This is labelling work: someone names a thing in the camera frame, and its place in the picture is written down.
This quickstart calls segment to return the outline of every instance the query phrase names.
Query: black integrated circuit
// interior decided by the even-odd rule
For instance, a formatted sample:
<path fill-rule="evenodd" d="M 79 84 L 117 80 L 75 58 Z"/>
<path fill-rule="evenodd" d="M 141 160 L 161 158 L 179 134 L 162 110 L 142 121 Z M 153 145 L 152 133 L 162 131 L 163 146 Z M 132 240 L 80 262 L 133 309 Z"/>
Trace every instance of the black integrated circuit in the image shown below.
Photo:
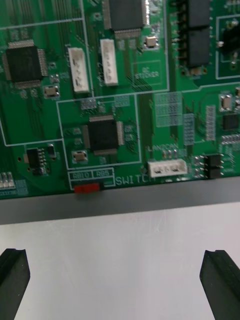
<path fill-rule="evenodd" d="M 10 48 L 5 54 L 12 82 L 41 81 L 43 79 L 36 46 Z"/>
<path fill-rule="evenodd" d="M 210 63 L 210 0 L 177 1 L 181 61 L 190 69 Z"/>
<path fill-rule="evenodd" d="M 115 120 L 89 122 L 87 127 L 92 152 L 118 149 L 118 130 Z"/>
<path fill-rule="evenodd" d="M 110 23 L 113 31 L 143 28 L 143 0 L 109 0 Z"/>
<path fill-rule="evenodd" d="M 210 0 L 187 0 L 186 21 L 188 29 L 202 29 L 210 23 Z"/>
<path fill-rule="evenodd" d="M 224 55 L 240 52 L 240 24 L 224 30 L 222 35 L 223 46 L 221 51 Z"/>
<path fill-rule="evenodd" d="M 239 115 L 226 114 L 222 121 L 223 130 L 236 130 L 239 128 Z"/>
<path fill-rule="evenodd" d="M 210 29 L 190 30 L 187 33 L 187 66 L 207 65 L 210 59 Z"/>
<path fill-rule="evenodd" d="M 222 156 L 220 154 L 207 155 L 205 158 L 205 172 L 208 179 L 219 179 L 222 176 Z"/>
<path fill-rule="evenodd" d="M 27 149 L 26 151 L 29 167 L 36 169 L 41 167 L 41 161 L 39 156 L 39 150 L 37 148 Z"/>

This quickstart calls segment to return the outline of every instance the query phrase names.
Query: qfp chip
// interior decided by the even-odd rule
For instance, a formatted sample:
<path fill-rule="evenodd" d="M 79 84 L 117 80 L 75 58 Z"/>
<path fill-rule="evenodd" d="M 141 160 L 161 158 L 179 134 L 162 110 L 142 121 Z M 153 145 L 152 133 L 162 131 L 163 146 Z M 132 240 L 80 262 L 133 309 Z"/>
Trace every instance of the qfp chip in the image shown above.
<path fill-rule="evenodd" d="M 115 120 L 89 122 L 87 127 L 91 151 L 116 150 L 119 147 Z"/>
<path fill-rule="evenodd" d="M 146 13 L 143 0 L 109 0 L 113 31 L 143 28 Z"/>
<path fill-rule="evenodd" d="M 39 51 L 36 46 L 7 49 L 10 80 L 14 83 L 42 80 Z"/>

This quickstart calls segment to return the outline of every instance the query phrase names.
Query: gray metal edge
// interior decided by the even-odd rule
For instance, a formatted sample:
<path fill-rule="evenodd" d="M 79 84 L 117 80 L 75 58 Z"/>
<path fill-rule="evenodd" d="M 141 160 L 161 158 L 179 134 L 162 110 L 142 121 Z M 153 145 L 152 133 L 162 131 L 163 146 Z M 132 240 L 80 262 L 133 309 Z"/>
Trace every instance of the gray metal edge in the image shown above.
<path fill-rule="evenodd" d="M 237 202 L 240 177 L 0 201 L 0 225 Z"/>

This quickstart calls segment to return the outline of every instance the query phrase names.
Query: white connector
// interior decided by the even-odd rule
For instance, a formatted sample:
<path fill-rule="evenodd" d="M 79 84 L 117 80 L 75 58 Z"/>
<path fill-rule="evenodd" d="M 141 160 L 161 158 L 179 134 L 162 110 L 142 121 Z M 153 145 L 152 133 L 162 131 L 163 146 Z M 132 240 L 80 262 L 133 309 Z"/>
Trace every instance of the white connector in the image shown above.
<path fill-rule="evenodd" d="M 89 92 L 85 53 L 81 48 L 68 48 L 74 92 Z"/>
<path fill-rule="evenodd" d="M 148 172 L 151 178 L 182 176 L 188 173 L 188 166 L 182 159 L 148 162 Z"/>
<path fill-rule="evenodd" d="M 117 86 L 119 79 L 114 40 L 102 39 L 100 43 L 104 82 L 106 86 Z"/>

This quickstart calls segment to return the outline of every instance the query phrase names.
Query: circuit board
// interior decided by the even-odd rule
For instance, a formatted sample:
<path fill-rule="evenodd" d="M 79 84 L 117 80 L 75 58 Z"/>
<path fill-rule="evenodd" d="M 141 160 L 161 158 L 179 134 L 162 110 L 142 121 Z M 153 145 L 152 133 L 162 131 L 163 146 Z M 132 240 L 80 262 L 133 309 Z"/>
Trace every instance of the circuit board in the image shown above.
<path fill-rule="evenodd" d="M 239 0 L 0 5 L 0 199 L 240 176 Z"/>

